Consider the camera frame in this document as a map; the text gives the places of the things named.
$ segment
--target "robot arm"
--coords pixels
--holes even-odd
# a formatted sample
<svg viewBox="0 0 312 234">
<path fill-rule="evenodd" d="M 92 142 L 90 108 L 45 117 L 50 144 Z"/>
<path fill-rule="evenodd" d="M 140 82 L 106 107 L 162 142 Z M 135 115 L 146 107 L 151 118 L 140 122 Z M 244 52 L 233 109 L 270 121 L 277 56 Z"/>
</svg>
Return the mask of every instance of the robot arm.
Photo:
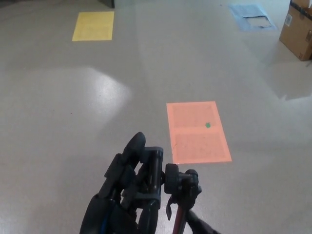
<svg viewBox="0 0 312 234">
<path fill-rule="evenodd" d="M 169 219 L 170 205 L 179 206 L 173 234 L 182 234 L 186 222 L 194 234 L 219 234 L 190 211 L 201 192 L 197 172 L 181 173 L 177 165 L 167 164 L 163 173 L 163 149 L 145 147 L 145 142 L 144 134 L 138 133 L 115 156 L 102 188 L 89 203 L 80 234 L 154 234 L 162 184 L 165 193 L 171 194 L 166 209 Z M 136 175 L 139 162 L 142 166 Z M 137 208 L 142 209 L 138 223 Z"/>
</svg>

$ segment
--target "floor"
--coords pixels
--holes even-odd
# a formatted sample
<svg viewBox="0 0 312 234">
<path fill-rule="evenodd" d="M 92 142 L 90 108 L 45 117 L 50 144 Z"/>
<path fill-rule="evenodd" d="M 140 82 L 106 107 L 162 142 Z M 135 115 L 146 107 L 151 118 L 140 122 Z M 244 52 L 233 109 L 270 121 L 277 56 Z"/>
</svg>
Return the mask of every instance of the floor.
<svg viewBox="0 0 312 234">
<path fill-rule="evenodd" d="M 104 42 L 71 41 L 79 12 L 108 10 L 97 0 L 0 8 L 0 233 L 78 233 L 132 135 L 172 162 L 166 103 L 188 101 L 217 102 L 233 159 L 180 165 L 199 172 L 198 216 L 223 234 L 312 233 L 312 65 L 280 31 L 239 32 L 231 2 L 116 0 Z M 289 1 L 257 2 L 281 29 Z"/>
</svg>

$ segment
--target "yellow square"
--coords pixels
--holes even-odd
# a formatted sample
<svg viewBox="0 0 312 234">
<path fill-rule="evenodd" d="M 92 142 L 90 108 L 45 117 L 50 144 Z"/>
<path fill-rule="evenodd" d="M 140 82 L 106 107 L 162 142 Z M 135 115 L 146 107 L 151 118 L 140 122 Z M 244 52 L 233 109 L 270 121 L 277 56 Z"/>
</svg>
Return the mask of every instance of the yellow square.
<svg viewBox="0 0 312 234">
<path fill-rule="evenodd" d="M 114 12 L 80 12 L 73 41 L 112 40 Z"/>
</svg>

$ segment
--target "orange paper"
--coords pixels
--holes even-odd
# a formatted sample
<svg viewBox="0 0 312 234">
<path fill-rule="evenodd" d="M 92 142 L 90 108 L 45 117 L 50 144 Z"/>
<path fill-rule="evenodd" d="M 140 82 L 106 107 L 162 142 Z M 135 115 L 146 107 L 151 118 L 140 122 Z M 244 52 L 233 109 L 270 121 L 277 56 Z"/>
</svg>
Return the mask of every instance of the orange paper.
<svg viewBox="0 0 312 234">
<path fill-rule="evenodd" d="M 214 101 L 167 103 L 173 161 L 232 161 Z"/>
</svg>

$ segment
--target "cardboard box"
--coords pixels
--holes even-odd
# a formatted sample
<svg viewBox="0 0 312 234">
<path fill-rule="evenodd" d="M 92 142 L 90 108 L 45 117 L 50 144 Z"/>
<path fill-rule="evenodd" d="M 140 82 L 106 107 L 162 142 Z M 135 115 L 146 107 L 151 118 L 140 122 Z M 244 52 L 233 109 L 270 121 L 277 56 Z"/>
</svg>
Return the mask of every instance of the cardboard box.
<svg viewBox="0 0 312 234">
<path fill-rule="evenodd" d="M 280 41 L 301 61 L 312 59 L 312 7 L 310 0 L 291 0 Z"/>
</svg>

